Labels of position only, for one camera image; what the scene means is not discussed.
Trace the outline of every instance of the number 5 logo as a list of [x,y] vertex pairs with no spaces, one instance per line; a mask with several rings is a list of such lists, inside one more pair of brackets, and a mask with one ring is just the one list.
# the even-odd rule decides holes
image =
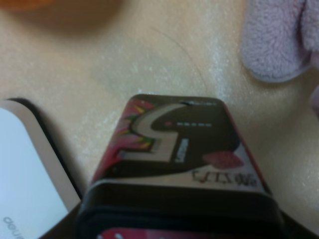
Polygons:
[[129,152],[122,150],[119,155],[120,158],[123,160],[169,162],[178,138],[178,133],[153,130],[152,124],[159,117],[182,107],[186,107],[186,105],[168,104],[146,112],[137,118],[132,124],[132,130],[144,137],[154,139],[154,143],[150,152]]

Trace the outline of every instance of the table surface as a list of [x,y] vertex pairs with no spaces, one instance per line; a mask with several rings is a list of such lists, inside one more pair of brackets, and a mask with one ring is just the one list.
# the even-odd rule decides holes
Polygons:
[[38,106],[81,189],[135,94],[228,105],[280,206],[319,234],[319,73],[267,85],[240,60],[244,0],[58,0],[0,12],[0,97]]

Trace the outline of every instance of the gum pack lid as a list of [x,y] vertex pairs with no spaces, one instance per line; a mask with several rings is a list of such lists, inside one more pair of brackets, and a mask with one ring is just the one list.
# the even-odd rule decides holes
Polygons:
[[129,100],[76,229],[79,239],[285,238],[226,106],[155,95]]

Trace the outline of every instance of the pink fleece cloth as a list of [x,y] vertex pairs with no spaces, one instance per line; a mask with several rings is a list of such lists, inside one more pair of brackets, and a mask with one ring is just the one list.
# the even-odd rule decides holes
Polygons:
[[265,82],[319,68],[319,0],[247,0],[242,58]]

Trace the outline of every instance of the white electronic device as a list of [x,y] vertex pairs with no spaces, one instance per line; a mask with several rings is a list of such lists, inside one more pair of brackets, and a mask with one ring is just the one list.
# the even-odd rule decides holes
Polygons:
[[37,239],[80,202],[38,120],[0,101],[0,239]]

